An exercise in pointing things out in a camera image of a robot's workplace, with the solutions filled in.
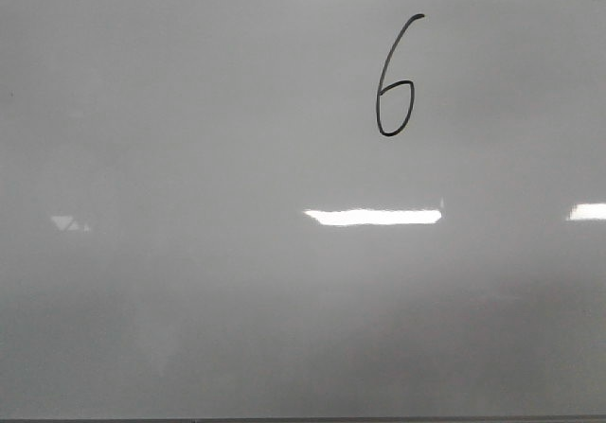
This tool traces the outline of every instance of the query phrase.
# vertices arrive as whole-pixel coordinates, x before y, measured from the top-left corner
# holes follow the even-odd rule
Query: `handwritten number 6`
[[[415,21],[417,21],[417,19],[421,19],[424,17],[425,17],[424,14],[418,13],[418,14],[415,14],[414,16],[412,16],[408,21],[406,21],[406,24],[404,24],[404,27],[401,28],[401,31],[398,34],[398,37],[396,38],[396,41],[391,46],[391,49],[389,50],[389,54],[387,54],[387,59],[385,59],[385,64],[383,65],[383,71],[381,72],[381,78],[379,79],[379,87],[377,88],[377,106],[376,106],[377,126],[379,127],[379,132],[381,132],[381,134],[383,136],[395,136],[396,134],[401,132],[404,129],[404,127],[406,127],[408,120],[410,120],[410,114],[413,113],[413,105],[415,104],[415,83],[412,80],[399,80],[398,82],[394,82],[393,84],[390,84],[387,87],[383,88],[383,80],[385,79],[385,73],[387,73],[387,67],[389,66],[389,61],[391,61],[391,56],[393,56],[394,51],[396,50],[396,47],[398,47],[401,37],[404,36],[404,32],[411,24],[413,24]],[[406,113],[406,118],[404,119],[402,124],[396,130],[394,130],[393,132],[386,132],[383,129],[383,124],[381,123],[381,96],[386,94],[391,89],[394,89],[401,85],[410,86],[410,104],[408,105],[408,113]]]

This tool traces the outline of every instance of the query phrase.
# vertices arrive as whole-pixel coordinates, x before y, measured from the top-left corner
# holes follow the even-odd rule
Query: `white surface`
[[[0,0],[0,417],[606,413],[605,2]]]

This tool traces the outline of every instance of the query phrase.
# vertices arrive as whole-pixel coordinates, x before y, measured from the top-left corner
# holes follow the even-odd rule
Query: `black marker writing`
[[[415,21],[417,21],[417,19],[421,19],[424,17],[425,17],[424,14],[418,13],[418,14],[415,14],[414,16],[412,16],[408,21],[406,21],[406,24],[404,24],[404,27],[401,28],[401,31],[398,34],[398,37],[396,38],[396,41],[391,46],[391,49],[389,50],[389,54],[387,54],[387,59],[385,59],[385,64],[383,65],[383,71],[381,72],[381,78],[379,79],[379,87],[377,88],[377,107],[376,107],[376,109],[377,109],[377,126],[379,127],[379,132],[381,132],[381,134],[383,136],[395,136],[396,134],[401,132],[404,129],[404,127],[406,126],[406,124],[408,123],[408,120],[410,120],[410,114],[413,112],[413,105],[415,104],[415,83],[412,80],[399,80],[398,82],[394,82],[393,84],[390,84],[387,87],[383,88],[383,80],[385,79],[385,73],[387,73],[387,67],[389,66],[389,61],[391,61],[391,56],[393,56],[394,51],[396,50],[396,47],[398,47],[398,43],[400,42],[401,37],[404,36],[404,32],[411,24],[413,24]],[[404,119],[402,124],[396,130],[394,130],[393,132],[386,132],[383,129],[383,124],[381,123],[381,96],[383,94],[386,94],[391,89],[396,88],[400,85],[404,85],[404,84],[410,86],[410,104],[408,106],[408,113],[406,114],[406,118]]]

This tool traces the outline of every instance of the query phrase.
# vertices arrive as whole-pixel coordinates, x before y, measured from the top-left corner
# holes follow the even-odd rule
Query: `whiteboard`
[[[0,417],[606,413],[605,1],[0,0]]]

